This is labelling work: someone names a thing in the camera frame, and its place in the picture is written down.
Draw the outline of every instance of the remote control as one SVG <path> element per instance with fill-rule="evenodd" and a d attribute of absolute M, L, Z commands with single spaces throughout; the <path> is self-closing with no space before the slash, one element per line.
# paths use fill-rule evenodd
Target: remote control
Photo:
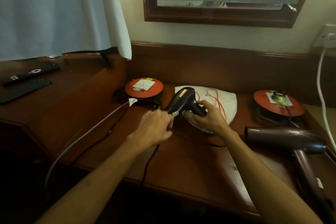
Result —
<path fill-rule="evenodd" d="M 0 104 L 5 104 L 13 99 L 41 89 L 49 84 L 51 84 L 51 81 L 45 79 L 34 79 L 18 87 L 2 92 L 0 93 Z"/>
<path fill-rule="evenodd" d="M 47 67 L 47 68 L 38 68 L 38 69 L 31 70 L 27 73 L 12 75 L 9 78 L 7 78 L 6 81 L 2 85 L 3 86 L 12 85 L 14 83 L 21 82 L 23 80 L 27 80 L 27 79 L 30 79 L 32 77 L 39 76 L 41 74 L 49 73 L 49 72 L 57 70 L 59 68 L 60 67 L 58 65 L 52 64 L 52 66 Z"/>

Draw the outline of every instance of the plug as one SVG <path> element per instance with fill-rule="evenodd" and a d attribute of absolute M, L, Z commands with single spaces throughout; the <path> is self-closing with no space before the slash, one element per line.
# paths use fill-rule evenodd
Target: plug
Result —
<path fill-rule="evenodd" d="M 325 35 L 322 46 L 324 48 L 336 48 L 336 34 L 329 33 Z"/>

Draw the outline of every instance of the wall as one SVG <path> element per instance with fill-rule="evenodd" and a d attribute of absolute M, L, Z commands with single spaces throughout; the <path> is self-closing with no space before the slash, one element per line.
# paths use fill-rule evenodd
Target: wall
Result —
<path fill-rule="evenodd" d="M 142 0 L 120 0 L 131 40 L 307 53 L 325 23 L 336 24 L 336 0 L 306 0 L 293 29 L 145 22 Z"/>

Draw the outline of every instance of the hand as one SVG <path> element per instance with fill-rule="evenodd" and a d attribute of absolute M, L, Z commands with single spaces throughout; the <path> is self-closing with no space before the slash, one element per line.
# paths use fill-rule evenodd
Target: hand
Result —
<path fill-rule="evenodd" d="M 142 116 L 138 129 L 128 137 L 139 143 L 141 150 L 145 151 L 171 137 L 172 132 L 167 131 L 167 127 L 172 128 L 173 120 L 174 116 L 166 111 L 148 111 Z"/>
<path fill-rule="evenodd" d="M 194 119 L 201 127 L 206 128 L 217 135 L 221 135 L 231 129 L 218 107 L 206 100 L 197 101 L 197 103 L 199 105 L 204 105 L 208 110 L 205 117 L 200 117 L 194 114 Z"/>

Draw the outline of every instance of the black hair dryer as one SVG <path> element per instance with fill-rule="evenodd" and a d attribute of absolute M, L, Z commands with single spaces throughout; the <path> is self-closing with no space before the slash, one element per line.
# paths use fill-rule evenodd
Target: black hair dryer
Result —
<path fill-rule="evenodd" d="M 176 92 L 166 111 L 173 114 L 174 118 L 178 118 L 186 111 L 192 111 L 201 117 L 207 115 L 207 111 L 196 102 L 195 89 L 191 87 L 184 87 Z"/>
<path fill-rule="evenodd" d="M 292 152 L 298 167 L 301 170 L 301 177 L 309 190 L 312 192 L 315 201 L 319 203 L 319 216 L 324 223 L 335 224 L 330 206 L 327 204 L 323 190 L 319 187 L 316 175 L 307 154 L 323 154 L 327 146 L 319 134 L 302 128 L 280 127 L 280 128 L 245 128 L 246 144 L 273 146 L 283 148 Z"/>

